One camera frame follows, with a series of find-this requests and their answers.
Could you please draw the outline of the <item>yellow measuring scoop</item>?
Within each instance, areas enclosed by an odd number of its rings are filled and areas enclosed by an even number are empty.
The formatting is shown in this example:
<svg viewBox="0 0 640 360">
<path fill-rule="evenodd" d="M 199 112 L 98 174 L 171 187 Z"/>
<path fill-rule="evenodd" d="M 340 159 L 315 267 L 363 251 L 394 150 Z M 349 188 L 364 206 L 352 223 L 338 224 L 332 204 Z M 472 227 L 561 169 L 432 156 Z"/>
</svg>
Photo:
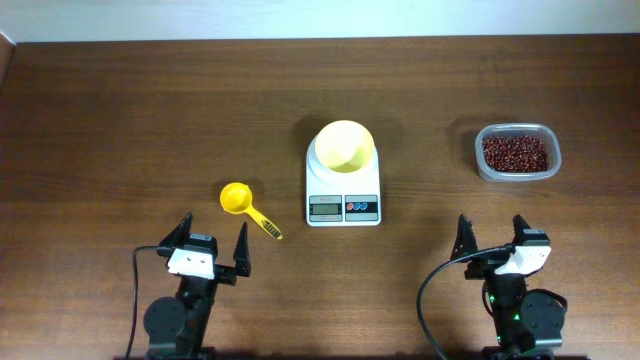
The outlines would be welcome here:
<svg viewBox="0 0 640 360">
<path fill-rule="evenodd" d="M 223 187 L 220 193 L 222 208 L 234 215 L 246 214 L 251 217 L 260 228 L 271 237 L 282 240 L 282 231 L 265 215 L 253 206 L 253 194 L 248 185 L 240 182 L 232 182 Z"/>
</svg>

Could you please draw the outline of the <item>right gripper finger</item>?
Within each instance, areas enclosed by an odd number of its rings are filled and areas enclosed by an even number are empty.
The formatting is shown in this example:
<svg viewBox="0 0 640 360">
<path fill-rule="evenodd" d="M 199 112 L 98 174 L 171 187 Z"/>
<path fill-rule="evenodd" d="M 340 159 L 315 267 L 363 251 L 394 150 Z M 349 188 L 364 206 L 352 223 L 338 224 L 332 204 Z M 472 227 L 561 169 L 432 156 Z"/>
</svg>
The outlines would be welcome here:
<svg viewBox="0 0 640 360">
<path fill-rule="evenodd" d="M 461 214 L 458 218 L 457 234 L 450 259 L 457 260 L 477 251 L 477 240 L 472 229 L 472 222 L 464 214 Z"/>
<path fill-rule="evenodd" d="M 517 214 L 513 218 L 513 227 L 514 227 L 514 239 L 512 241 L 515 245 L 525 245 L 527 242 L 531 240 L 531 235 L 528 233 L 528 230 L 531 227 L 524 220 L 524 218 Z"/>
</svg>

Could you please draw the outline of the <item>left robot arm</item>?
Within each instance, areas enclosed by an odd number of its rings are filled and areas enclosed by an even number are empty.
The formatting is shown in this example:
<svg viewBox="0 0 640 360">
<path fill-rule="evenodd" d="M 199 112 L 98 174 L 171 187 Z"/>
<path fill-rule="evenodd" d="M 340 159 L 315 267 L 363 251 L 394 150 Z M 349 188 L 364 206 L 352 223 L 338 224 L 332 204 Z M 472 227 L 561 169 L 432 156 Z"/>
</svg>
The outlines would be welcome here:
<svg viewBox="0 0 640 360">
<path fill-rule="evenodd" d="M 251 275 L 248 226 L 242 225 L 233 253 L 232 266 L 220 265 L 215 237 L 191 231 L 193 215 L 181 222 L 154 248 L 166 259 L 167 271 L 180 278 L 173 296 L 161 297 L 143 316 L 149 336 L 147 359 L 205 359 L 215 350 L 203 345 L 217 288 L 234 286 Z"/>
</svg>

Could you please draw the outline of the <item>pale yellow plastic bowl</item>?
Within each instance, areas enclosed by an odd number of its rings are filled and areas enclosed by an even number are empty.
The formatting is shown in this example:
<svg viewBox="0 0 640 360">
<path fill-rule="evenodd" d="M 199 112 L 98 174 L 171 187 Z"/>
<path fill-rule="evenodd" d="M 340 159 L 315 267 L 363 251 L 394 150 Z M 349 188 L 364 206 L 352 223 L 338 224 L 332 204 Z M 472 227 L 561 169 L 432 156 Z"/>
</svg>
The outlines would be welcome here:
<svg viewBox="0 0 640 360">
<path fill-rule="evenodd" d="M 371 162 L 375 143 L 369 130 L 360 123 L 338 120 L 320 130 L 313 148 L 325 168 L 337 173 L 352 173 Z"/>
</svg>

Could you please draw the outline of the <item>clear plastic container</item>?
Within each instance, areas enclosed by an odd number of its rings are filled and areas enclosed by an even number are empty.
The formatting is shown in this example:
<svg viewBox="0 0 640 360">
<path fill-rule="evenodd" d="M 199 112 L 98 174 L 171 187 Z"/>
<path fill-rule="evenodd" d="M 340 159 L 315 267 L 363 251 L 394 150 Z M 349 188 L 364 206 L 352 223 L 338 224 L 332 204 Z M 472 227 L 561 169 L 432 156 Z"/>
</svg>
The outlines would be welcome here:
<svg viewBox="0 0 640 360">
<path fill-rule="evenodd" d="M 506 123 L 482 129 L 475 139 L 479 175 L 492 182 L 547 179 L 561 168 L 555 133 L 533 123 Z"/>
</svg>

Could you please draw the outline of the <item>white digital kitchen scale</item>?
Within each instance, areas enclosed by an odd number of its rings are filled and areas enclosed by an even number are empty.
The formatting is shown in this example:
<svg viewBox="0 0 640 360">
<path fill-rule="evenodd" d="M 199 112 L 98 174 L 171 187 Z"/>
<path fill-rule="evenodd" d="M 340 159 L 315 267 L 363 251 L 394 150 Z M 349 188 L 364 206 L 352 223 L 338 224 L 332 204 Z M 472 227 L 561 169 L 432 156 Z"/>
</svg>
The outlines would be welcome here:
<svg viewBox="0 0 640 360">
<path fill-rule="evenodd" d="M 379 157 L 355 172 L 325 167 L 316 154 L 315 137 L 306 156 L 306 222 L 311 227 L 377 226 L 382 220 Z"/>
</svg>

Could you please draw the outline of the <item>red adzuki beans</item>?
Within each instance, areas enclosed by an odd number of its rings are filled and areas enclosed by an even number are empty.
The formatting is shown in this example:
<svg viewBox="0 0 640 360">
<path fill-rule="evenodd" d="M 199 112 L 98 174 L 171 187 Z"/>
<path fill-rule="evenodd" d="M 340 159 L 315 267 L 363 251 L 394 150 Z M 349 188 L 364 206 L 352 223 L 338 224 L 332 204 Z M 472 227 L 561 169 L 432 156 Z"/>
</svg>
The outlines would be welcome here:
<svg viewBox="0 0 640 360">
<path fill-rule="evenodd" d="M 490 136 L 484 138 L 481 145 L 485 162 L 494 171 L 536 173 L 549 169 L 548 155 L 539 138 Z"/>
</svg>

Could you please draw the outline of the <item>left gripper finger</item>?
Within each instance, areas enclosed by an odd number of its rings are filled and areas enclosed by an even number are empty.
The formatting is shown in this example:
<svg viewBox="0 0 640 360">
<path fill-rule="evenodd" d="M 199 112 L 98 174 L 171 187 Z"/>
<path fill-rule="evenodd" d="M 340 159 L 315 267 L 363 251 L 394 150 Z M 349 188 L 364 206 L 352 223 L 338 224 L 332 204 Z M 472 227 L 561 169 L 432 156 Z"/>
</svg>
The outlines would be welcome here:
<svg viewBox="0 0 640 360">
<path fill-rule="evenodd" d="M 188 212 L 181 222 L 159 243 L 163 248 L 175 248 L 181 246 L 191 234 L 193 214 Z"/>
<path fill-rule="evenodd" d="M 236 242 L 233 260 L 235 262 L 235 274 L 240 277 L 251 275 L 251 261 L 248 247 L 248 224 L 243 223 Z"/>
</svg>

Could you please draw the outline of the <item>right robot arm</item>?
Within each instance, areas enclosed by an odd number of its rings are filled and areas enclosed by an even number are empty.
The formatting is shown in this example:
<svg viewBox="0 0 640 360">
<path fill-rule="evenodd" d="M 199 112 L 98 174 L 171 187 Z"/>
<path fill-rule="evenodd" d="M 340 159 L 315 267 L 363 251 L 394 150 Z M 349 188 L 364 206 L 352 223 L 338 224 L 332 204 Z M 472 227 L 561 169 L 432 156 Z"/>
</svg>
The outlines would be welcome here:
<svg viewBox="0 0 640 360">
<path fill-rule="evenodd" d="M 526 280 L 540 271 L 551 253 L 545 231 L 520 215 L 513 218 L 514 238 L 496 251 L 481 251 L 471 221 L 460 215 L 451 260 L 467 265 L 467 280 L 481 280 L 482 301 L 493 319 L 498 344 L 481 352 L 484 359 L 552 359 L 562 346 L 568 302 L 545 289 L 529 289 Z"/>
</svg>

